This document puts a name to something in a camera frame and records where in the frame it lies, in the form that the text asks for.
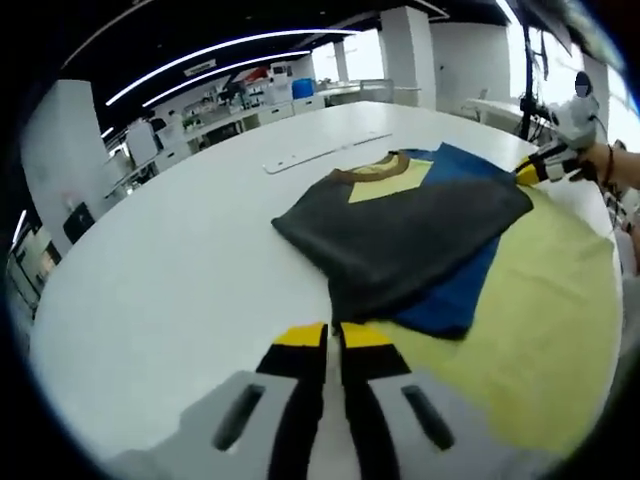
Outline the person's right hand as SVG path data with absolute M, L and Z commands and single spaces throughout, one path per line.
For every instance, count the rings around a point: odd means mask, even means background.
M 603 143 L 595 143 L 585 149 L 577 157 L 579 169 L 570 175 L 569 180 L 571 182 L 587 180 L 599 184 L 607 183 L 610 176 L 608 165 L 611 152 L 611 146 Z

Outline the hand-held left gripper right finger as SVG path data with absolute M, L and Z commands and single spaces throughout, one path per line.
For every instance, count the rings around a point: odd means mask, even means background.
M 542 452 L 494 433 L 483 411 L 412 370 L 381 331 L 342 322 L 345 413 L 364 479 L 541 479 Z

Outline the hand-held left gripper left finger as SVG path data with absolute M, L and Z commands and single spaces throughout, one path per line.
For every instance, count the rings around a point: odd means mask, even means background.
M 113 479 L 304 479 L 323 414 L 328 327 L 296 326 L 252 370 L 186 408 L 176 432 L 111 459 Z

